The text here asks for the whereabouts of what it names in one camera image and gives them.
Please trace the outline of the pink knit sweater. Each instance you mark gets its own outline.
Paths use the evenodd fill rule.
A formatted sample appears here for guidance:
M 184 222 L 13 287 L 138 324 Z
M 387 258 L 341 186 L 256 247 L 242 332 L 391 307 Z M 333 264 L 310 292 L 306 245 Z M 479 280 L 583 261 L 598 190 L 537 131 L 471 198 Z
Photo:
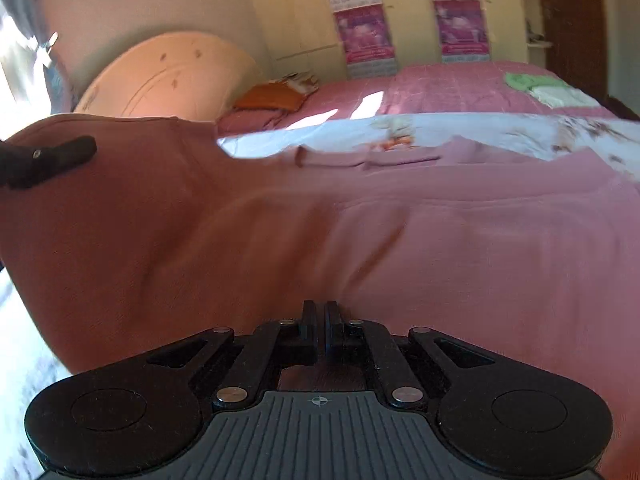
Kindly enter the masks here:
M 1 260 L 70 378 L 50 479 L 634 479 L 639 187 L 593 151 L 229 156 L 36 122 Z

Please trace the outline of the cream wooden headboard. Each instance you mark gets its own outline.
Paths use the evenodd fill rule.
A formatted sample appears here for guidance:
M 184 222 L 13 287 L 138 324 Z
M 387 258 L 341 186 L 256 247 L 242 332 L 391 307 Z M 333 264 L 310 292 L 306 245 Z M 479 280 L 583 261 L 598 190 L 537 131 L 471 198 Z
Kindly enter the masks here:
M 105 67 L 75 112 L 214 122 L 264 80 L 254 58 L 229 41 L 205 32 L 166 32 Z

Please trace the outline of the white floral quilt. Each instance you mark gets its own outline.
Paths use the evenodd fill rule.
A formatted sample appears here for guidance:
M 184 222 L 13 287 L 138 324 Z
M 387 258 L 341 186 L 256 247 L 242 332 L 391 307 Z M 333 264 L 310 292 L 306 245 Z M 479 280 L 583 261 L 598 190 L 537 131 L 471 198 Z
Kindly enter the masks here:
M 593 388 L 603 472 L 639 474 L 639 127 L 426 114 L 254 133 L 178 118 L 54 116 L 13 145 L 88 134 L 68 174 L 1 195 L 1 260 L 73 372 L 305 300 L 448 334 Z

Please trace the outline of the orange striped pillow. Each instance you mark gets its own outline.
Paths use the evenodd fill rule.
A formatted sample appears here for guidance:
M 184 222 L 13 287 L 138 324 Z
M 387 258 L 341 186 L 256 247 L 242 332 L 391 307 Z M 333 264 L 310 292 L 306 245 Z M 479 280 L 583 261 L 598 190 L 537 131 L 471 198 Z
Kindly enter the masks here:
M 306 102 L 306 94 L 291 88 L 286 82 L 258 84 L 239 97 L 232 107 L 236 110 L 284 110 L 297 112 Z

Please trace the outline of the pink checked bed sheet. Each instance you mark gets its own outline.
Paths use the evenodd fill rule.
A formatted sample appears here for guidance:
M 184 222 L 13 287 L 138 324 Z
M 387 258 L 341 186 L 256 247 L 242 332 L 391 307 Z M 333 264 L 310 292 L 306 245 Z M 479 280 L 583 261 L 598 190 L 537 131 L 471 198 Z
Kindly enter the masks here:
M 217 120 L 220 136 L 284 129 L 308 117 L 352 117 L 367 96 L 380 94 L 375 115 L 420 113 L 513 113 L 612 118 L 601 104 L 551 108 L 529 94 L 511 88 L 506 75 L 555 78 L 535 65 L 515 62 L 430 64 L 404 68 L 393 77 L 364 78 L 322 84 L 295 112 L 241 110 L 233 107 Z

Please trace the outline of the green folded cloth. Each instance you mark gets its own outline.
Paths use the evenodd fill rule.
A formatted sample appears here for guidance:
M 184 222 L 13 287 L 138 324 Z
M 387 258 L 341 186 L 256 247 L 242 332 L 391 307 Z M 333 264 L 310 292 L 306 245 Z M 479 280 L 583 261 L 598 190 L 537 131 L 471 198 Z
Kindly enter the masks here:
M 562 79 L 548 75 L 506 73 L 504 82 L 511 89 L 524 93 L 538 87 L 566 87 Z

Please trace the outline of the lower left purple poster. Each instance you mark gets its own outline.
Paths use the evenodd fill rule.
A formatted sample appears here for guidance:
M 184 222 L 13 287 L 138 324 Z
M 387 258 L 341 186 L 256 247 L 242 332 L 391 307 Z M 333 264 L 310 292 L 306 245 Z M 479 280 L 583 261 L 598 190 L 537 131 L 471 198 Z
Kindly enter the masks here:
M 334 20 L 348 65 L 395 57 L 382 4 L 337 12 Z

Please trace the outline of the white folded cloth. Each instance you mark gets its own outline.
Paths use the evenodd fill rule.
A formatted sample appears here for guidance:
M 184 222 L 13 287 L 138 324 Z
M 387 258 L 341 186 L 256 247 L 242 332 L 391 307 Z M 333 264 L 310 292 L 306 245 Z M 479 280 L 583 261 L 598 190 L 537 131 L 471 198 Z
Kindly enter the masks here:
M 538 86 L 528 94 L 550 108 L 595 108 L 600 103 L 582 90 L 571 86 Z

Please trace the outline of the cream glossy wardrobe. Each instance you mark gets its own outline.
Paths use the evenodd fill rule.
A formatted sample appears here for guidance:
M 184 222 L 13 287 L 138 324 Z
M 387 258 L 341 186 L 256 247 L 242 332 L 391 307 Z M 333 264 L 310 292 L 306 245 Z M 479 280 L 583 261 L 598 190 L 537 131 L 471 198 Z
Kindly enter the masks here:
M 323 82 L 345 80 L 347 67 L 329 0 L 250 0 L 275 77 L 310 70 Z M 436 16 L 430 0 L 382 0 L 398 65 L 440 61 Z M 490 56 L 528 61 L 522 0 L 483 0 Z

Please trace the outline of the lower right purple poster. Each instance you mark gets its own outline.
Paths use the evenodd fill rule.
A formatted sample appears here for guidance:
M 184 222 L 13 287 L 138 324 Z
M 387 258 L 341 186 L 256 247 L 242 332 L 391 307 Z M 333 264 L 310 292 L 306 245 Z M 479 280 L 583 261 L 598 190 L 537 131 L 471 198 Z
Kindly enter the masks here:
M 486 61 L 490 45 L 480 0 L 433 0 L 445 62 Z

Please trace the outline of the dark brown wooden door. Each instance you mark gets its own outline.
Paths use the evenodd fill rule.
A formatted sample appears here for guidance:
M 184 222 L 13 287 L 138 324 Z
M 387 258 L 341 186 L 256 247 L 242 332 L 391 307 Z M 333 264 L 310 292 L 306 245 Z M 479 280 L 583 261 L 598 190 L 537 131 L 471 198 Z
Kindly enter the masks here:
M 548 69 L 602 101 L 608 94 L 608 38 L 603 0 L 541 0 Z

